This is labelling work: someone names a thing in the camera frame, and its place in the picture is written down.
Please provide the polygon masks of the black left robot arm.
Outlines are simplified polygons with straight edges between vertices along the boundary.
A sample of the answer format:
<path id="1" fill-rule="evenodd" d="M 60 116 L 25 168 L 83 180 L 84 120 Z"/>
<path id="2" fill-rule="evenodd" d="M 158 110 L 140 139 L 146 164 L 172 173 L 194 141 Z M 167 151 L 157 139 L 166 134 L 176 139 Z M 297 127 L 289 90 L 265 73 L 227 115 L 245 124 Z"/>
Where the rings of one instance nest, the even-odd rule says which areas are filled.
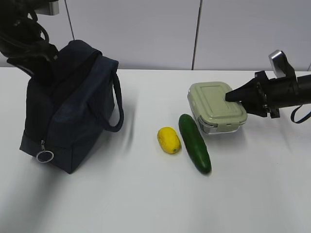
<path id="1" fill-rule="evenodd" d="M 7 63 L 21 69 L 41 85 L 54 81 L 58 49 L 50 43 L 38 15 L 59 13 L 57 0 L 2 0 L 0 2 L 0 52 Z"/>

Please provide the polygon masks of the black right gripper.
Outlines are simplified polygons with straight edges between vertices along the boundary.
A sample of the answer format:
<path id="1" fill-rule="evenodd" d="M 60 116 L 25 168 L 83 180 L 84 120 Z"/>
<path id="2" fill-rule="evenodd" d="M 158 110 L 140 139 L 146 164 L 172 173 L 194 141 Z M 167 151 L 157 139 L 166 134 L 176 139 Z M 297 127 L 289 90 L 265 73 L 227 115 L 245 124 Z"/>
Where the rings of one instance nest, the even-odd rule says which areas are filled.
<path id="1" fill-rule="evenodd" d="M 279 118 L 280 108 L 294 104 L 298 94 L 294 72 L 285 77 L 269 79 L 265 71 L 255 73 L 255 78 L 225 95 L 228 102 L 241 102 L 248 114 L 259 117 Z"/>

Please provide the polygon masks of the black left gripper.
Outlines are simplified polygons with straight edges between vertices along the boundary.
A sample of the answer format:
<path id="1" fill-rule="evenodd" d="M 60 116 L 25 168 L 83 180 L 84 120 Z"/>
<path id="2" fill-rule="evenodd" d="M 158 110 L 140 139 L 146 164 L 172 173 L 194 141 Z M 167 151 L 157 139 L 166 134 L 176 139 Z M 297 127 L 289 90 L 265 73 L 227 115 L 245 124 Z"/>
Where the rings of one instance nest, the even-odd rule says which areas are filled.
<path id="1" fill-rule="evenodd" d="M 0 52 L 7 63 L 20 69 L 41 85 L 51 85 L 55 78 L 52 63 L 58 50 L 50 43 L 47 31 L 36 14 L 0 16 Z M 27 57 L 35 57 L 33 63 Z"/>

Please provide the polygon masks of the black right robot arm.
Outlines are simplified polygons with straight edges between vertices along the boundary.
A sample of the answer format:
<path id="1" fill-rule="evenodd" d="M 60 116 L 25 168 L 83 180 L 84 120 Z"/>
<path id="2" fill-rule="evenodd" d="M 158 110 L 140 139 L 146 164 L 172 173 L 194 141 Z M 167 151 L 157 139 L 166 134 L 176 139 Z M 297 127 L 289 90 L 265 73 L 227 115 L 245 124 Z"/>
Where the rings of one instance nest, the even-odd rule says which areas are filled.
<path id="1" fill-rule="evenodd" d="M 259 71 L 245 85 L 226 93 L 225 100 L 241 103 L 248 114 L 279 118 L 280 108 L 310 104 L 311 76 L 269 79 Z"/>

